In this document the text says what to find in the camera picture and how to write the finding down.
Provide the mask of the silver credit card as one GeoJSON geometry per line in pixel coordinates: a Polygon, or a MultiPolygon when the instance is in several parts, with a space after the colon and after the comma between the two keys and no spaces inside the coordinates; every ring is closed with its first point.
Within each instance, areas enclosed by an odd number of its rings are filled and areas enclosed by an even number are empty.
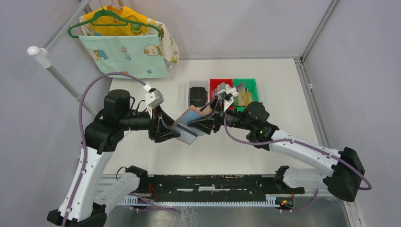
{"type": "Polygon", "coordinates": [[[187,145],[191,145],[199,137],[198,134],[184,127],[181,124],[175,125],[173,129],[175,129],[180,133],[180,136],[177,137],[176,139],[187,145]]]}

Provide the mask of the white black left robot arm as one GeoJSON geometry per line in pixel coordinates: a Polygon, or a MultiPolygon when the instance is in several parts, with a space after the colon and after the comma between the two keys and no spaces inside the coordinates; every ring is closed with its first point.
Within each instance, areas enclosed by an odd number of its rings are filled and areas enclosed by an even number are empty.
{"type": "Polygon", "coordinates": [[[161,107],[151,113],[134,113],[131,100],[126,90],[110,91],[103,109],[83,128],[83,147],[73,183],[63,204],[48,213],[49,222],[60,227],[102,227],[124,197],[148,188],[147,171],[130,166],[121,179],[101,194],[96,193],[103,171],[126,131],[145,130],[156,143],[180,137],[172,128],[173,119],[161,107]]]}

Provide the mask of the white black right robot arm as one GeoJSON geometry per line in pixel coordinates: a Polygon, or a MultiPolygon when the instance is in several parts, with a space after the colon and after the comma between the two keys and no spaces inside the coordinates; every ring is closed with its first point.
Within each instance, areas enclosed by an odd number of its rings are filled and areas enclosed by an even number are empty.
{"type": "Polygon", "coordinates": [[[208,115],[187,123],[206,134],[218,132],[223,126],[248,130],[245,140],[231,139],[259,149],[280,153],[310,166],[298,169],[282,166],[275,174],[273,187],[279,193],[290,188],[327,190],[331,195],[354,202],[359,191],[371,190],[365,169],[357,152],[349,147],[342,150],[319,146],[286,133],[267,121],[269,113],[261,102],[251,102],[244,110],[224,109],[222,100],[209,103],[208,115]]]}

